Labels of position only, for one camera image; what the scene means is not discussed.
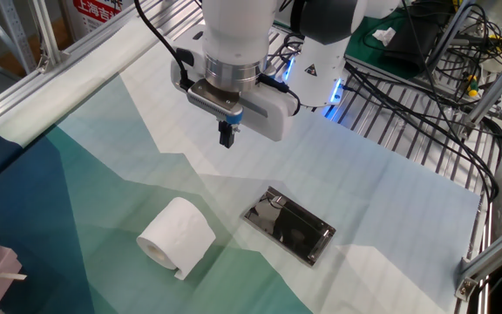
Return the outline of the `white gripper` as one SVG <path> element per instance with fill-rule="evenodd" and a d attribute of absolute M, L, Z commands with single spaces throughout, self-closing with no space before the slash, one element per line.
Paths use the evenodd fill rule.
<path fill-rule="evenodd" d="M 182 88 L 180 68 L 172 62 L 171 80 L 175 88 L 184 92 L 191 104 L 217 119 L 219 142 L 226 148 L 234 144 L 240 125 L 273 141 L 282 140 L 300 107 L 296 95 L 287 85 L 260 71 L 267 64 L 263 61 L 251 67 L 254 86 L 249 91 L 224 90 L 208 82 L 208 77 L 218 78 L 207 69 L 209 65 L 222 73 L 229 73 L 231 67 L 212 60 L 202 51 L 204 30 L 205 26 L 198 24 L 173 41 L 190 80 L 190 86 Z"/>

